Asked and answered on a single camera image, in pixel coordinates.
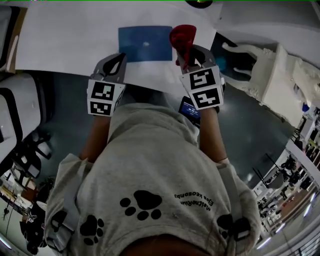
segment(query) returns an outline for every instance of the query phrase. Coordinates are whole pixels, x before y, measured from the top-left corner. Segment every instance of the gray floor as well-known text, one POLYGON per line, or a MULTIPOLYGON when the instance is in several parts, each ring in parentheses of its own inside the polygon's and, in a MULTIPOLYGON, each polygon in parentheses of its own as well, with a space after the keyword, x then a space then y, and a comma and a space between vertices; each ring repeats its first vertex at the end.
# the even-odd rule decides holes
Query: gray floor
MULTIPOLYGON (((40 128, 52 136, 50 160, 42 160, 37 182, 57 174, 59 162, 68 154, 78 155, 90 131, 93 116, 87 112, 88 77, 54 73, 55 111, 40 128)), ((259 181, 252 167, 263 174, 284 150, 293 128, 244 92, 227 86, 219 113, 220 128, 228 156, 240 178, 253 188, 259 181)))

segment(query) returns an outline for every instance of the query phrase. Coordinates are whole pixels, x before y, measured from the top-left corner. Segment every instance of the equipment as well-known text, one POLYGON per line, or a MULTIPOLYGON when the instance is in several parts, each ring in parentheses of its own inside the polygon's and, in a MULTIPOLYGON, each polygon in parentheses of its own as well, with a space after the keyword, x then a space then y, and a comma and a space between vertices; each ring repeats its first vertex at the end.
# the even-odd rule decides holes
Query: equipment
POLYGON ((127 56, 124 53, 110 55, 98 62, 86 91, 89 114, 107 117, 113 115, 126 88, 126 66, 127 56))
POLYGON ((27 73, 0 82, 0 163, 41 122, 36 81, 27 73))
POLYGON ((80 213, 76 206, 76 198, 87 164, 88 161, 85 160, 75 166, 77 173, 68 185, 63 203, 56 209, 44 232, 47 245, 63 255, 68 254, 69 241, 78 226, 80 213))
POLYGON ((170 33, 170 42, 177 51, 176 64, 182 71, 180 81, 195 108, 202 110, 224 103, 225 80, 211 51, 193 44, 196 30, 192 25, 177 26, 170 33))
POLYGON ((231 206, 232 216, 232 235, 233 239, 229 241, 227 246, 227 252, 235 247, 235 254, 241 254, 245 251, 246 238, 250 236, 251 226, 247 218, 243 216, 243 210, 241 206, 241 200, 238 193, 238 189, 233 178, 233 173, 236 173, 232 165, 223 164, 218 167, 221 179, 225 186, 225 190, 228 194, 231 206))
POLYGON ((194 126, 200 128, 200 112, 196 110, 192 100, 184 96, 179 108, 179 113, 185 116, 194 126))

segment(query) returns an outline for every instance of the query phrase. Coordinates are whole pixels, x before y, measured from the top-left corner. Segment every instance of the desk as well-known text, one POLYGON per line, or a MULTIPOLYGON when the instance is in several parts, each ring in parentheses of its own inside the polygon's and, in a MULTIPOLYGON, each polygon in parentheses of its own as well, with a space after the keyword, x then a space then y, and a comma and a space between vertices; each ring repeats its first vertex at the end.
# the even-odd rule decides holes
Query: desk
MULTIPOLYGON (((132 26, 194 25, 194 44, 210 49, 216 30, 209 13, 217 13, 215 9, 221 5, 196 9, 185 1, 35 2, 23 22, 15 68, 90 76, 98 61, 119 51, 118 29, 132 26)), ((128 63, 124 82, 184 96, 172 51, 172 61, 128 63)))

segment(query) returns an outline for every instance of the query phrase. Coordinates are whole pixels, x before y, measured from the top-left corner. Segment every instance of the black paw print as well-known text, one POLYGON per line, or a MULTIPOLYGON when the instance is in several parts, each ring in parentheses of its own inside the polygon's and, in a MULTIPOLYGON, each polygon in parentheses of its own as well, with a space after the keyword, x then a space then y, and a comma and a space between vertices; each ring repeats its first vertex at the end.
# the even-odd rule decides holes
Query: black paw print
MULTIPOLYGON (((146 210, 151 210, 158 207, 162 203, 162 198, 159 195, 152 194, 145 190, 138 190, 133 194, 137 205, 143 211, 140 211, 136 216, 139 221, 144 221, 149 217, 149 213, 146 210)), ((131 204, 131 200, 129 198, 123 198, 120 201, 120 205, 122 207, 128 207, 131 204)), ((136 213, 136 208, 133 206, 127 208, 124 212, 126 216, 132 216, 136 213)), ((151 218, 157 220, 161 217, 161 211, 159 209, 155 209, 151 212, 151 218)))
POLYGON ((103 222, 102 219, 97 220, 95 216, 88 215, 85 223, 83 223, 80 227, 80 234, 85 237, 94 236, 94 238, 93 238, 93 241, 91 238, 85 238, 83 240, 84 243, 88 246, 92 246, 94 243, 95 244, 98 243, 99 240, 96 237, 96 235, 98 237, 102 237, 104 235, 104 232, 101 229, 103 228, 104 225, 105 223, 103 222))
POLYGON ((232 236, 233 230, 233 218, 231 214, 228 215, 221 215, 217 220, 216 223, 218 224, 219 233, 224 238, 227 239, 228 237, 232 236))

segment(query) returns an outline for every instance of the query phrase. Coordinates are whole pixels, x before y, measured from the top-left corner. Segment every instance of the person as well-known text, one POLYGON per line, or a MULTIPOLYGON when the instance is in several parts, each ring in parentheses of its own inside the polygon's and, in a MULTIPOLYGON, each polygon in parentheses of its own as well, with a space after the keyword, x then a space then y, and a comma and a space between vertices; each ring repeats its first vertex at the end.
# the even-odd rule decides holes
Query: person
POLYGON ((95 117, 80 156, 69 154, 60 163, 47 203, 46 230, 76 166, 85 163, 69 255, 249 253, 260 235, 257 203, 228 160, 216 110, 200 114, 198 130, 170 107, 163 93, 127 85, 113 116, 95 117), (229 246, 234 200, 218 170, 226 167, 250 224, 249 235, 237 242, 244 245, 242 251, 229 246))

